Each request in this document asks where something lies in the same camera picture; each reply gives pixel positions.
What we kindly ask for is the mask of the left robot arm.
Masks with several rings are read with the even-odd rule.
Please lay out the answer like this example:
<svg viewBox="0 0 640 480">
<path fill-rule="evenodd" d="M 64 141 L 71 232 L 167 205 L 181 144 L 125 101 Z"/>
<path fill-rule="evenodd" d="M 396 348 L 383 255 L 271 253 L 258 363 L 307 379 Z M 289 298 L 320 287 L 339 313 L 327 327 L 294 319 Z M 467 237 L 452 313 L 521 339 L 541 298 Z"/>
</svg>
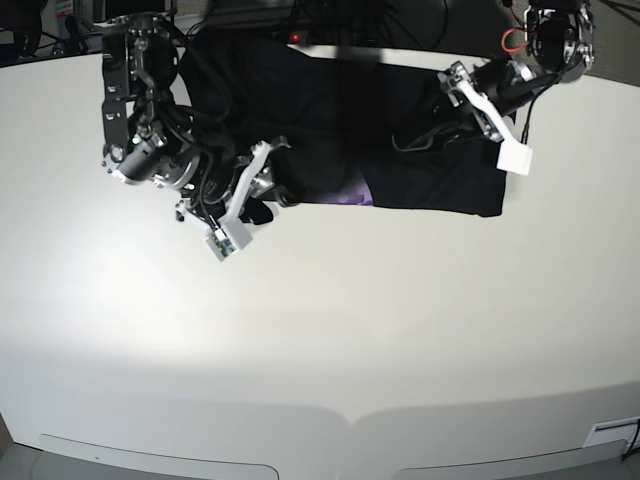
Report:
<svg viewBox="0 0 640 480">
<path fill-rule="evenodd" d="M 497 123 L 471 103 L 464 85 L 488 100 L 501 117 L 510 117 L 551 87 L 574 82 L 593 66 L 595 22 L 589 1 L 531 1 L 521 30 L 533 66 L 515 48 L 505 47 L 503 57 L 473 70 L 456 62 L 438 74 L 441 93 L 433 104 L 430 136 L 441 143 L 466 136 L 499 143 L 503 135 Z"/>
</svg>

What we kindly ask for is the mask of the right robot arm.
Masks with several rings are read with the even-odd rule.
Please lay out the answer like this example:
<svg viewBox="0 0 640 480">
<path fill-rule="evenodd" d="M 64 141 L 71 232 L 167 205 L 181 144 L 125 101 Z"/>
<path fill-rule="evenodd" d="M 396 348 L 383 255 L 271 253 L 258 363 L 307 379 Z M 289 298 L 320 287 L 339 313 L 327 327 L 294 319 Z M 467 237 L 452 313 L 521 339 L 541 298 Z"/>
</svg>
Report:
<svg viewBox="0 0 640 480">
<path fill-rule="evenodd" d="M 249 170 L 259 141 L 248 134 L 229 81 L 171 12 L 108 20 L 102 76 L 103 169 L 124 184 L 178 193 L 176 221 L 210 232 L 233 217 L 259 226 L 273 219 L 267 202 L 300 203 L 271 160 Z"/>
</svg>

